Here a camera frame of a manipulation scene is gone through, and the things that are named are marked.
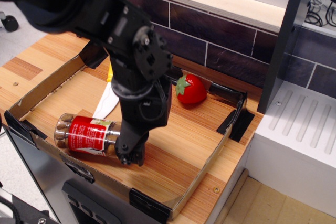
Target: white box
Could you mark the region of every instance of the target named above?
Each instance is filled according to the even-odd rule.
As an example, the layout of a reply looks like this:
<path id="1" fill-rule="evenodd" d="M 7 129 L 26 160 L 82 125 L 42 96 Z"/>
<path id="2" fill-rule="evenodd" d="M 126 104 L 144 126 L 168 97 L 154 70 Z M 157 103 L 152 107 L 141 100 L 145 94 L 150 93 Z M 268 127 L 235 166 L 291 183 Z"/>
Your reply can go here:
<path id="1" fill-rule="evenodd" d="M 248 155 L 249 175 L 336 217 L 336 99 L 284 82 Z"/>

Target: yellow object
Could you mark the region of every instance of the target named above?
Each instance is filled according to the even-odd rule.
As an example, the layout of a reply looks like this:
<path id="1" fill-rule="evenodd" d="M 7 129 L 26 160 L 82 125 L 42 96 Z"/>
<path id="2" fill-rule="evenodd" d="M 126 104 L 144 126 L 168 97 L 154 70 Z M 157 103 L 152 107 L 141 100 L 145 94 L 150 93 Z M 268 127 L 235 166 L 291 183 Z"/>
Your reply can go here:
<path id="1" fill-rule="evenodd" d="M 110 64 L 110 67 L 109 67 L 109 73 L 107 74 L 107 82 L 111 82 L 112 81 L 112 77 L 113 77 L 113 71 L 112 71 L 112 66 Z"/>

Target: plastic bottle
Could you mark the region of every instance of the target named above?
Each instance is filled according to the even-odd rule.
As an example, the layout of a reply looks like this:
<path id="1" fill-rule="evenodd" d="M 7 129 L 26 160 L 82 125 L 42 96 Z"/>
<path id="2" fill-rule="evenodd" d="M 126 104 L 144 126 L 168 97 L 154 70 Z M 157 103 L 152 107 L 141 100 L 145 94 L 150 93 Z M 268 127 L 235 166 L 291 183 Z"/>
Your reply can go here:
<path id="1" fill-rule="evenodd" d="M 75 152 L 117 158 L 114 145 L 120 128 L 120 122 L 63 114 L 55 127 L 55 144 Z"/>

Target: red label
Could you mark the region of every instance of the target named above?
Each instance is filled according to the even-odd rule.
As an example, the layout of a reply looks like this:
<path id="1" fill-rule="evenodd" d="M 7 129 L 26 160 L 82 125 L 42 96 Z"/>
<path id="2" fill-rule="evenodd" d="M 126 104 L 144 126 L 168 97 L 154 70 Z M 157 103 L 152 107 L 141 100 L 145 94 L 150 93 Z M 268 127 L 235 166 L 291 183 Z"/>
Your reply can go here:
<path id="1" fill-rule="evenodd" d="M 84 116 L 74 118 L 69 129 L 69 149 L 76 152 L 105 156 L 105 136 L 111 121 L 92 119 Z"/>

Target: wooden surface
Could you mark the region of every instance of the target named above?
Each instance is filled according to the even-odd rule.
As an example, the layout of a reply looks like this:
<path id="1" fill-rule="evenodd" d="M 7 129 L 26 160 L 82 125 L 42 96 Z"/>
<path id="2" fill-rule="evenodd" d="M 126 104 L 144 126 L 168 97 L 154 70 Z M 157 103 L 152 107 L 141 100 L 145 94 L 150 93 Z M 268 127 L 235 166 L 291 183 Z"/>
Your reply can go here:
<path id="1" fill-rule="evenodd" d="M 88 41 L 73 34 L 47 35 L 15 59 L 0 68 L 0 113 L 3 113 L 52 72 L 77 55 Z M 92 116 L 106 86 L 109 62 L 96 70 L 85 69 L 67 81 L 23 119 L 48 136 L 54 145 L 54 128 L 63 113 Z M 214 78 L 223 78 L 213 73 Z M 244 89 L 244 83 L 226 78 L 226 82 Z M 172 223 L 204 223 L 224 190 L 246 144 L 258 126 L 261 115 L 256 113 L 260 89 L 247 85 L 253 99 L 248 100 L 250 112 L 256 116 L 240 143 L 228 140 L 216 162 L 192 194 L 181 213 Z M 172 109 L 167 127 L 151 131 L 146 143 L 145 165 L 122 166 L 118 160 L 73 154 L 98 171 L 134 187 L 144 194 L 173 207 L 197 176 L 207 158 L 222 139 L 216 129 L 234 109 L 218 97 L 209 95 L 198 105 L 180 104 L 173 91 Z M 120 121 L 118 105 L 107 119 Z"/>

